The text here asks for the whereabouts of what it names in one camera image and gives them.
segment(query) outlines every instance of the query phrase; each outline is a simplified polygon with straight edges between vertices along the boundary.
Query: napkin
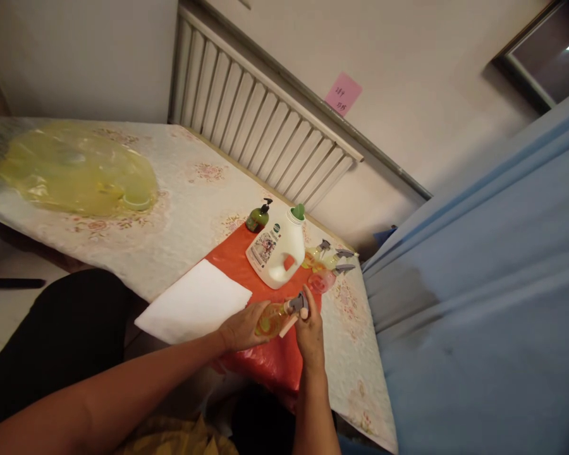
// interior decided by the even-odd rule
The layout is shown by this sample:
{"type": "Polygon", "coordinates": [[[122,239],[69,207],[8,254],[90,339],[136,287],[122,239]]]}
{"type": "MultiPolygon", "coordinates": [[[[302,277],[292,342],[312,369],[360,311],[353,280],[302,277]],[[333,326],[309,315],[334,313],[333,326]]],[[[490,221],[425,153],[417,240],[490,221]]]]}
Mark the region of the napkin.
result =
{"type": "Polygon", "coordinates": [[[206,259],[154,300],[135,325],[169,344],[206,335],[244,309],[253,293],[206,259]]]}

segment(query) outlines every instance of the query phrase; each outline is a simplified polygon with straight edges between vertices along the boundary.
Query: white radiator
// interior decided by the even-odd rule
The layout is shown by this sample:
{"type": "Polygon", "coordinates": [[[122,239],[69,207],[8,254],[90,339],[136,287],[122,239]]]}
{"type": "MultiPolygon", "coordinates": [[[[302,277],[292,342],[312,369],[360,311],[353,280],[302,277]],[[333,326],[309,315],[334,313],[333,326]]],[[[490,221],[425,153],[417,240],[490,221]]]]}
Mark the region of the white radiator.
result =
{"type": "Polygon", "coordinates": [[[180,6],[170,122],[191,127],[308,211],[355,161],[335,131],[194,5],[180,6]]]}

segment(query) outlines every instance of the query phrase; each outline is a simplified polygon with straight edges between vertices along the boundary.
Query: knee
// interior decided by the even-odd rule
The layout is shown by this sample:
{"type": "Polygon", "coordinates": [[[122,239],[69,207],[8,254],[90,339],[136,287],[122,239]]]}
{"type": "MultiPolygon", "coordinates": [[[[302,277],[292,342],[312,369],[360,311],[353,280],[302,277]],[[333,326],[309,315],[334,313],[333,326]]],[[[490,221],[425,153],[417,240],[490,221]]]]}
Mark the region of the knee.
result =
{"type": "Polygon", "coordinates": [[[67,302],[70,308],[102,313],[125,311],[133,293],[116,275],[101,269],[82,270],[50,284],[34,306],[56,306],[67,302]]]}

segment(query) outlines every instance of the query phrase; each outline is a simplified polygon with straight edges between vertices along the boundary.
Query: yellow cloth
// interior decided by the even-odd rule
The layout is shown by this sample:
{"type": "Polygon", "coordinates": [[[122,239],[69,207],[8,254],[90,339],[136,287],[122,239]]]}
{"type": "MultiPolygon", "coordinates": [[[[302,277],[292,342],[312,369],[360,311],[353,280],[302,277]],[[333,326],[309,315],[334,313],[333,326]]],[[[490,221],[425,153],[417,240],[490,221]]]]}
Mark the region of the yellow cloth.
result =
{"type": "Polygon", "coordinates": [[[238,455],[228,438],[196,422],[151,417],[139,426],[115,455],[238,455]]]}

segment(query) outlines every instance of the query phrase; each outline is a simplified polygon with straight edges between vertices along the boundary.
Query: white wall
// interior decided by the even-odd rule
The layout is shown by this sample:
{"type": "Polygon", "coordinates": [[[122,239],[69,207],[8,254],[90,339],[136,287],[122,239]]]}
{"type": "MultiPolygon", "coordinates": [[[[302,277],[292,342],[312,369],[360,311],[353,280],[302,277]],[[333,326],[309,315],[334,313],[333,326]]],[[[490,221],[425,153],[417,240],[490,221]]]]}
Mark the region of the white wall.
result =
{"type": "Polygon", "coordinates": [[[165,123],[177,0],[0,0],[16,116],[165,123]]]}
{"type": "MultiPolygon", "coordinates": [[[[346,119],[433,193],[535,118],[484,68],[548,0],[248,1],[208,0],[319,96],[361,84],[346,119]]],[[[312,215],[358,246],[419,205],[368,157],[312,215]]]]}

